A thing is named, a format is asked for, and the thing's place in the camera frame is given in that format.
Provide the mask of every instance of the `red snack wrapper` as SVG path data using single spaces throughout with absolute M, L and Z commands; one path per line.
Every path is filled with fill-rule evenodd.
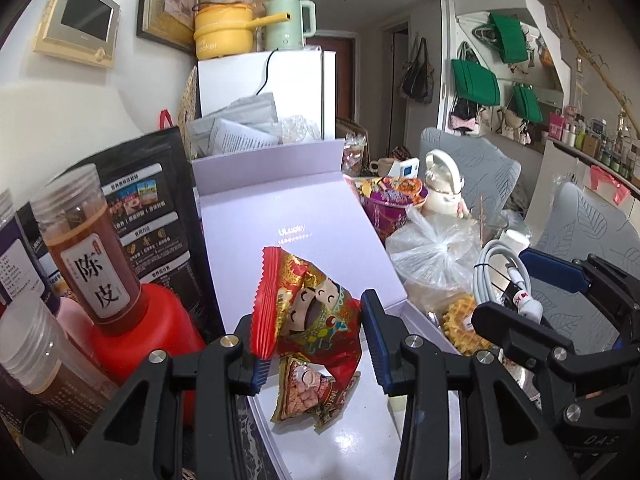
M 262 255 L 252 353 L 323 365 L 339 389 L 347 388 L 362 355 L 360 302 L 314 264 L 280 247 L 265 247 Z
M 280 360 L 280 388 L 278 405 L 272 422 L 311 413 L 316 418 L 316 429 L 329 423 L 344 406 L 348 391 L 353 388 L 360 373 L 354 373 L 349 386 L 339 390 L 333 378 L 313 370 L 307 363 L 292 357 Z

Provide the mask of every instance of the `doorway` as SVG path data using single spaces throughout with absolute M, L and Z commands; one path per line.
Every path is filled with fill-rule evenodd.
M 318 45 L 322 50 L 335 52 L 335 116 L 355 119 L 355 39 L 315 36 L 306 44 Z
M 407 101 L 399 93 L 405 65 L 409 60 L 409 23 L 404 22 L 385 31 L 391 56 L 388 60 L 389 76 L 383 89 L 383 103 L 388 103 L 388 131 L 385 132 L 382 148 L 386 156 L 398 146 L 405 144 Z

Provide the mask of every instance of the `mint green electric kettle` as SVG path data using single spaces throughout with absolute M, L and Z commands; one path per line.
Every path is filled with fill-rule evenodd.
M 309 11 L 309 28 L 305 30 L 302 9 Z M 309 0 L 271 0 L 264 4 L 267 16 L 287 12 L 291 20 L 265 27 L 266 50 L 302 50 L 303 38 L 316 34 L 316 4 Z

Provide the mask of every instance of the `robotic claw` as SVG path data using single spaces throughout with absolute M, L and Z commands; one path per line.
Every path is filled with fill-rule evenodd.
M 567 263 L 527 250 L 520 258 L 531 276 L 584 294 L 620 331 L 622 347 L 576 355 L 553 330 L 498 304 L 479 305 L 476 332 L 535 373 L 540 412 L 493 354 L 442 353 L 365 291 L 363 326 L 378 383 L 389 396 L 408 395 L 397 480 L 447 478 L 448 390 L 460 392 L 463 480 L 591 478 L 581 457 L 637 461 L 640 282 L 593 255 Z M 258 393 L 264 367 L 248 351 L 250 325 L 243 317 L 234 334 L 198 354 L 152 352 L 72 458 L 30 449 L 34 468 L 45 480 L 177 480 L 182 393 L 196 390 L 197 478 L 246 478 L 235 398 Z

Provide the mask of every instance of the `brown door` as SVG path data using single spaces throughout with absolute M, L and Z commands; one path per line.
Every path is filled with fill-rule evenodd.
M 335 115 L 353 121 L 354 118 L 354 51 L 352 38 L 307 38 L 306 44 L 319 45 L 335 52 Z

